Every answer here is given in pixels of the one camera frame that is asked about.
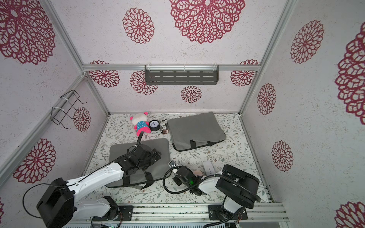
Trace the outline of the pink computer mouse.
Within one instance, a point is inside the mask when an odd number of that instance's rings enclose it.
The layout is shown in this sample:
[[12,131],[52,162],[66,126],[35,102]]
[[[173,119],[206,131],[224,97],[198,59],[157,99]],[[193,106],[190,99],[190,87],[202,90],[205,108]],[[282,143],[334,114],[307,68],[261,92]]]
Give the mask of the pink computer mouse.
[[200,171],[200,170],[196,170],[196,171],[193,171],[193,174],[195,175],[195,176],[204,176],[204,174],[203,174],[203,172],[202,171]]

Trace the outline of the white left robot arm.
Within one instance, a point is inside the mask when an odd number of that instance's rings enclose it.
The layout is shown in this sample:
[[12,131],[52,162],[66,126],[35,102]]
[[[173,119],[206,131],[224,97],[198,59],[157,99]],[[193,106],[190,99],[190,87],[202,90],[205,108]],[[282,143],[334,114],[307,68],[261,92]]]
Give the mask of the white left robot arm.
[[117,203],[104,196],[97,200],[82,200],[83,197],[128,177],[138,170],[145,171],[161,159],[161,153],[145,145],[138,145],[132,151],[114,159],[95,172],[76,179],[54,180],[47,188],[36,208],[48,228],[61,228],[72,220],[99,217],[117,219],[121,212]]

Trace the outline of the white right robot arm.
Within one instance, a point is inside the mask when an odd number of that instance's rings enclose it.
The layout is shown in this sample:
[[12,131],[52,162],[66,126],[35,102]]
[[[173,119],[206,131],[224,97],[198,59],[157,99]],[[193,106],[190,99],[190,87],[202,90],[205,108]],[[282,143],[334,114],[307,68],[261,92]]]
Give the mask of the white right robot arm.
[[207,176],[195,174],[188,167],[178,166],[174,161],[169,165],[169,172],[175,175],[174,182],[178,186],[184,185],[186,189],[172,192],[163,181],[163,187],[168,193],[189,192],[196,196],[205,196],[212,192],[221,192],[224,195],[220,206],[208,206],[210,220],[247,219],[246,209],[253,209],[254,204],[261,201],[258,195],[258,178],[231,165],[225,165],[217,174]]

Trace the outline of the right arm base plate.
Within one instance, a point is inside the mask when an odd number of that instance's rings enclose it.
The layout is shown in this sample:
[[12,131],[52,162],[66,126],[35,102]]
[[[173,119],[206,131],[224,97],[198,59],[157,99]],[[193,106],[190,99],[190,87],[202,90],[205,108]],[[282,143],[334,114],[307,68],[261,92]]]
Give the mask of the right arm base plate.
[[[224,209],[223,206],[220,204],[211,204],[208,205],[208,214],[210,220],[225,220],[228,219],[230,216],[232,216],[235,212],[229,212],[228,210]],[[232,220],[247,220],[248,214],[246,212],[246,209],[243,208],[236,214]]]

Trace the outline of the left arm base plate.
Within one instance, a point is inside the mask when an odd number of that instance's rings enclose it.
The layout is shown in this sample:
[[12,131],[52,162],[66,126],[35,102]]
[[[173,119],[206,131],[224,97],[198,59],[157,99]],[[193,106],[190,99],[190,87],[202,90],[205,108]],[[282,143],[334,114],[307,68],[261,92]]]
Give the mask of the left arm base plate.
[[133,210],[134,210],[134,206],[131,205],[119,205],[118,206],[119,211],[117,213],[117,219],[116,221],[131,221],[132,220],[132,215],[133,215]]

